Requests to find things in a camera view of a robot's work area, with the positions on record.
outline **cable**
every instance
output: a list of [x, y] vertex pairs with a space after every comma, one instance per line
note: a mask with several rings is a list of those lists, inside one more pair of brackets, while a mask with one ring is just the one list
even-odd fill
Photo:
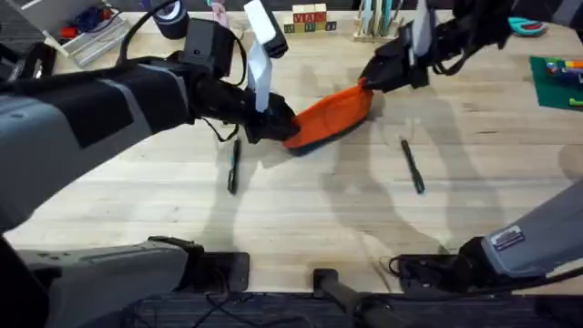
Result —
[[129, 29], [129, 31], [126, 34], [126, 36], [124, 36], [123, 41], [121, 41], [121, 47], [119, 49], [119, 57], [118, 57], [117, 65], [123, 64], [126, 61], [128, 61], [129, 41], [131, 41], [131, 38], [134, 37], [134, 35], [136, 34], [136, 32], [144, 25], [144, 23], [146, 23], [154, 14], [156, 14], [158, 12], [158, 10], [163, 9], [167, 5], [174, 4], [175, 2], [176, 2], [176, 0], [168, 0], [168, 1], [163, 2], [160, 5], [155, 6], [152, 10], [148, 11], [147, 13], [145, 13], [136, 22], [136, 24], [134, 24]]
[[101, 32], [101, 31], [105, 30], [106, 28], [108, 28], [108, 27], [111, 25], [111, 23], [113, 23], [113, 21], [114, 21], [114, 20], [115, 20], [115, 19], [116, 19], [116, 18], [117, 18], [119, 15], [121, 15], [121, 13], [123, 13], [121, 10], [119, 10], [119, 9], [117, 9], [117, 8], [115, 8], [115, 7], [107, 7], [107, 9], [111, 9], [111, 8], [112, 8], [112, 9], [116, 9], [116, 10], [117, 10], [117, 12], [116, 12], [114, 15], [112, 15], [112, 16], [109, 18], [109, 20], [107, 21], [107, 23], [106, 23], [104, 26], [101, 26], [100, 28], [95, 28], [95, 29], [92, 29], [92, 30], [90, 30], [90, 31], [87, 31], [86, 33], [97, 33], [97, 32]]
[[210, 124], [210, 122], [209, 122], [209, 121], [208, 121], [206, 118], [201, 118], [201, 119], [202, 119], [203, 121], [205, 121], [205, 123], [207, 123], [207, 125], [208, 125], [210, 128], [212, 128], [212, 130], [215, 132], [215, 135], [217, 136], [217, 139], [218, 139], [220, 142], [229, 141], [229, 140], [231, 140], [233, 137], [237, 136], [237, 133], [239, 133], [239, 124], [236, 124], [236, 125], [235, 125], [235, 128], [232, 130], [232, 132], [229, 134], [229, 136], [228, 136], [228, 137], [226, 137], [226, 138], [224, 138], [224, 137], [223, 137], [223, 136], [222, 136], [222, 135], [219, 133], [219, 131], [217, 131], [217, 129], [216, 129], [216, 128], [215, 128], [215, 127], [212, 125], [212, 124]]
[[230, 313], [229, 311], [225, 310], [222, 307], [222, 304], [215, 303], [210, 298], [210, 295], [206, 295], [206, 299], [207, 299], [207, 302], [213, 306], [213, 308], [216, 307], [219, 311], [221, 311], [222, 313], [227, 314], [232, 319], [234, 319], [234, 320], [236, 320], [236, 321], [238, 321], [240, 323], [245, 323], [245, 324], [247, 324], [247, 325], [249, 325], [251, 327], [266, 328], [266, 327], [272, 327], [274, 325], [279, 325], [279, 324], [283, 324], [283, 323], [295, 323], [295, 322], [298, 322], [298, 321], [304, 321], [304, 322], [306, 322], [308, 324], [308, 327], [315, 327], [315, 325], [310, 320], [310, 318], [308, 318], [305, 315], [301, 315], [301, 314], [294, 315], [294, 316], [291, 316], [291, 317], [288, 317], [288, 318], [276, 319], [276, 320], [268, 321], [268, 322], [265, 322], [265, 323], [254, 323], [254, 322], [252, 322], [252, 321], [250, 321], [250, 320], [248, 320], [246, 318], [243, 318], [243, 317], [241, 317], [241, 316], [239, 316], [237, 314]]
[[[439, 47], [437, 46], [437, 23], [435, 19], [435, 9], [433, 7], [428, 7], [427, 9], [429, 10], [429, 26], [431, 26], [430, 29], [432, 40], [430, 47], [433, 52], [433, 57], [435, 58], [435, 63], [432, 65], [432, 69], [437, 75], [445, 75], [450, 77], [457, 74], [464, 66], [465, 61], [469, 58], [469, 55], [466, 52], [467, 49], [462, 51], [462, 57], [457, 62], [455, 62], [455, 64], [451, 65], [449, 68], [445, 68], [444, 63], [440, 59], [441, 54], [439, 52]], [[476, 29], [472, 27], [472, 33], [470, 34], [470, 37], [466, 43], [467, 45], [470, 43], [470, 41], [474, 40], [476, 34], [475, 31]]]
[[209, 318], [209, 316], [214, 313], [215, 311], [217, 311], [217, 309], [219, 309], [222, 305], [224, 305], [225, 303], [227, 303], [228, 301], [230, 301], [230, 296], [228, 295], [224, 300], [222, 300], [219, 303], [216, 304], [212, 304], [212, 307], [210, 308], [210, 310], [208, 310], [206, 313], [204, 313], [195, 323], [194, 325], [192, 325], [192, 328], [198, 328], [200, 327], [201, 324], [203, 324], [205, 322], [205, 320], [207, 320], [207, 318]]
[[245, 51], [245, 47], [243, 46], [243, 43], [241, 42], [241, 40], [235, 36], [235, 34], [233, 33], [233, 31], [229, 30], [229, 32], [233, 35], [233, 37], [235, 38], [235, 41], [237, 41], [237, 45], [239, 46], [239, 51], [240, 51], [240, 58], [241, 61], [243, 62], [243, 76], [240, 78], [240, 81], [234, 85], [235, 87], [239, 87], [240, 85], [243, 84], [243, 82], [245, 82], [245, 78], [247, 77], [247, 52]]
[[[391, 261], [397, 260], [399, 257], [392, 258]], [[396, 272], [397, 277], [401, 275], [400, 272]], [[514, 292], [525, 290], [528, 288], [535, 288], [546, 286], [549, 284], [563, 282], [565, 280], [573, 279], [578, 276], [583, 275], [583, 267], [576, 268], [567, 272], [563, 272], [552, 277], [545, 277], [540, 280], [530, 281], [530, 282], [517, 282], [507, 286], [500, 286], [500, 287], [490, 287], [481, 290], [475, 290], [471, 292], [463, 292], [457, 294], [449, 294], [449, 295], [439, 295], [434, 297], [414, 297], [414, 296], [407, 296], [407, 295], [400, 295], [400, 294], [387, 294], [384, 297], [397, 300], [397, 301], [411, 301], [411, 302], [444, 302], [444, 301], [452, 301], [458, 300], [463, 298], [470, 298], [476, 296], [485, 296], [485, 295], [493, 295], [505, 292]]]

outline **wooden table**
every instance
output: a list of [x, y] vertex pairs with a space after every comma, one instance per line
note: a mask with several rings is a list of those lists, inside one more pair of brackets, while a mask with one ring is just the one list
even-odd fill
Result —
[[[378, 46], [352, 41], [355, 13], [329, 15], [337, 32], [288, 36], [289, 52], [273, 62], [272, 88], [298, 112], [354, 85]], [[246, 28], [241, 13], [230, 16], [236, 31]], [[129, 53], [165, 56], [182, 44], [150, 21]], [[489, 47], [454, 77], [431, 76], [430, 87], [377, 94], [368, 121], [305, 157], [277, 142], [243, 144], [236, 197], [227, 192], [232, 145], [203, 123], [176, 128], [74, 182], [7, 238], [18, 248], [61, 250], [172, 235], [209, 251], [248, 252], [250, 291], [309, 291], [312, 269], [331, 267], [356, 290], [399, 292], [380, 262], [456, 252], [581, 176], [583, 114], [539, 107], [528, 67], [529, 55], [576, 57], [581, 49], [574, 32], [551, 26], [540, 38], [513, 37], [505, 51]], [[91, 68], [111, 66], [117, 55]], [[64, 58], [56, 67], [77, 70]], [[236, 50], [233, 81], [240, 68]], [[399, 135], [411, 142], [423, 196]], [[583, 280], [527, 292], [583, 293]]]

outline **black marker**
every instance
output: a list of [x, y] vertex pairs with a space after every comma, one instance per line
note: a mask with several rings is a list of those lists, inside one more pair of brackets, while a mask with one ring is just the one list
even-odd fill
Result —
[[419, 173], [419, 170], [415, 166], [413, 153], [411, 152], [409, 143], [405, 138], [401, 138], [401, 148], [403, 149], [404, 155], [407, 158], [407, 164], [409, 165], [409, 171], [411, 172], [411, 178], [413, 179], [415, 190], [417, 190], [418, 195], [421, 195], [425, 192], [425, 184], [423, 183], [421, 173]]
[[237, 173], [239, 170], [239, 159], [240, 159], [240, 139], [235, 139], [235, 145], [233, 146], [233, 157], [230, 159], [230, 171], [227, 189], [231, 195], [237, 193], [238, 187], [238, 177]]

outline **marker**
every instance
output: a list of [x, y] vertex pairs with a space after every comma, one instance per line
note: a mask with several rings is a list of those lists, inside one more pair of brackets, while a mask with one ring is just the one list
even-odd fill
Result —
[[421, 195], [425, 192], [425, 184], [423, 182], [423, 177], [421, 177], [421, 173], [419, 173], [419, 170], [415, 165], [415, 160], [411, 148], [409, 148], [409, 143], [405, 138], [401, 138], [401, 148], [403, 149], [404, 156], [407, 158], [407, 164], [409, 165], [409, 171], [411, 172], [411, 178], [413, 179], [417, 195]]
[[579, 107], [579, 106], [583, 106], [583, 101], [575, 100], [574, 98], [571, 98], [568, 100], [568, 104], [570, 106], [573, 106], [573, 107]]
[[240, 139], [235, 139], [235, 145], [233, 146], [233, 157], [230, 159], [230, 171], [229, 180], [227, 181], [227, 190], [229, 190], [231, 195], [237, 193], [238, 188], [238, 171], [239, 171], [239, 159], [240, 159]]

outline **green mat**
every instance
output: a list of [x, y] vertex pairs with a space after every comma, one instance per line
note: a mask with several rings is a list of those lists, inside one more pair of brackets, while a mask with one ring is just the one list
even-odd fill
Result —
[[538, 104], [551, 108], [583, 111], [583, 107], [568, 104], [570, 98], [583, 101], [583, 85], [569, 84], [547, 74], [545, 58], [530, 57], [530, 70], [535, 79]]

